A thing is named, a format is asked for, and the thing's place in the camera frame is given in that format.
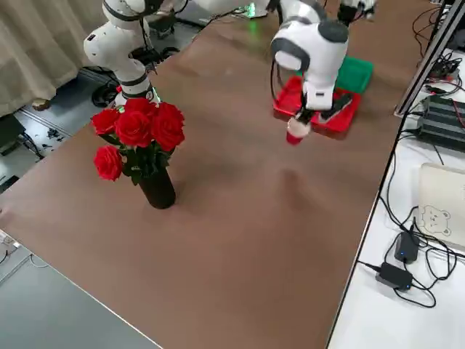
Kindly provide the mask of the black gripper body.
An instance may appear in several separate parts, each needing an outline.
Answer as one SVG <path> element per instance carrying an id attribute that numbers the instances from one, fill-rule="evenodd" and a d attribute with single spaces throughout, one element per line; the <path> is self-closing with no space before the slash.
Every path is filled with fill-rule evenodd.
<path id="1" fill-rule="evenodd" d="M 355 94 L 352 92 L 343 92 L 333 98 L 333 104 L 331 109 L 325 111 L 317 111 L 317 121 L 322 124 L 328 123 L 336 115 L 341 113 L 350 103 L 353 101 Z"/>
<path id="2" fill-rule="evenodd" d="M 354 21 L 360 8 L 359 0 L 341 0 L 337 12 L 337 20 L 349 26 Z"/>

